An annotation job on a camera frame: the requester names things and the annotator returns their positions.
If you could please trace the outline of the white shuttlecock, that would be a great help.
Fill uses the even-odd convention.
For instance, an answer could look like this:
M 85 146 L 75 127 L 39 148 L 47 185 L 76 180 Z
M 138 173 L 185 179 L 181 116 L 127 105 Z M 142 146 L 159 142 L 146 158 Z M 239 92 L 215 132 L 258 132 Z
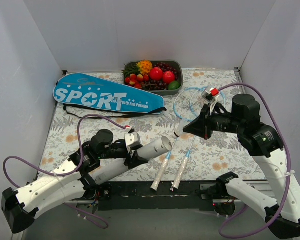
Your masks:
M 185 134 L 184 127 L 186 127 L 190 122 L 186 119 L 182 119 L 178 124 L 177 128 L 174 130 L 172 137 L 177 139 Z

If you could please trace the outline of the white shuttlecock tube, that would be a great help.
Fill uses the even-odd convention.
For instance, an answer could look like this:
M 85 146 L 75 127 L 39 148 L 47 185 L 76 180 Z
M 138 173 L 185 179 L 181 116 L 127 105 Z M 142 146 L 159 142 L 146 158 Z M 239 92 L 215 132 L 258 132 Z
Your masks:
M 119 159 L 101 167 L 92 174 L 92 179 L 97 185 L 106 183 L 140 165 L 147 164 L 161 155 L 172 150 L 172 143 L 166 136 L 135 150 L 132 155 L 123 160 Z

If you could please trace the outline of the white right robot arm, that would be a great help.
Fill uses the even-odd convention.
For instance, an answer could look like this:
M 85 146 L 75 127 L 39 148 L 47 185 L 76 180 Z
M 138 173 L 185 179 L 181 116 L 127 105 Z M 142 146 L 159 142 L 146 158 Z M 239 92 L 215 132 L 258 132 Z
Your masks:
M 236 134 L 239 143 L 261 168 L 274 197 L 249 186 L 233 172 L 218 177 L 206 193 L 242 201 L 281 240 L 300 237 L 300 185 L 288 171 L 287 151 L 278 132 L 261 122 L 260 104 L 255 98 L 249 94 L 235 95 L 231 111 L 227 111 L 218 102 L 217 95 L 202 93 L 190 106 L 198 117 L 184 127 L 184 132 L 204 140 L 210 139 L 213 132 Z

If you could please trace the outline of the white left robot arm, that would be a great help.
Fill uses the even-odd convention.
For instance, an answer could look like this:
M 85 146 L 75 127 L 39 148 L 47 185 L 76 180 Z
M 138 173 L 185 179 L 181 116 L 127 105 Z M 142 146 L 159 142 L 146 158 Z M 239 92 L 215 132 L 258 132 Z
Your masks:
M 3 191 L 1 210 L 12 233 L 26 230 L 40 214 L 67 201 L 93 199 L 98 184 L 90 173 L 100 167 L 101 160 L 122 159 L 123 166 L 130 170 L 149 162 L 150 156 L 145 150 L 137 132 L 114 140 L 110 130 L 99 130 L 51 175 L 16 190 L 10 187 Z

